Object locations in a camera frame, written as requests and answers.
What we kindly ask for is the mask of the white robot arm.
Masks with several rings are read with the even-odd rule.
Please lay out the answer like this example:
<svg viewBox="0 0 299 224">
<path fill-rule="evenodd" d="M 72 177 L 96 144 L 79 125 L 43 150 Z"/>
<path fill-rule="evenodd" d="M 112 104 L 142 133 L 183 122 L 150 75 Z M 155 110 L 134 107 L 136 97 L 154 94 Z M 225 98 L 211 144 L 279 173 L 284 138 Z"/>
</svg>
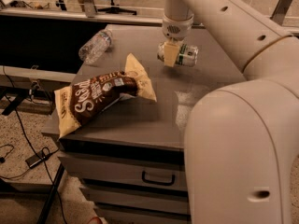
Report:
<svg viewBox="0 0 299 224">
<path fill-rule="evenodd" d="M 299 41 L 241 0 L 166 0 L 168 23 L 190 11 L 244 81 L 197 102 L 184 135 L 192 224 L 292 224 L 299 153 Z"/>
</svg>

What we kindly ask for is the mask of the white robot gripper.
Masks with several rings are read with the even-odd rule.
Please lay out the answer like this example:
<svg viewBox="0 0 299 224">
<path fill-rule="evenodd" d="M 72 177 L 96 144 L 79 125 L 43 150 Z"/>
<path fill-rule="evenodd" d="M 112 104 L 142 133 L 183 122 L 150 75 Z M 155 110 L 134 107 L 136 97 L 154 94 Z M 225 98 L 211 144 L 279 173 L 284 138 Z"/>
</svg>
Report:
<svg viewBox="0 0 299 224">
<path fill-rule="evenodd" d="M 193 14 L 171 18 L 167 14 L 163 16 L 162 31 L 167 39 L 174 39 L 177 41 L 184 40 L 191 32 L 193 23 Z M 164 64 L 173 67 L 176 63 L 179 54 L 180 45 L 178 43 L 166 41 L 164 43 Z"/>
</svg>

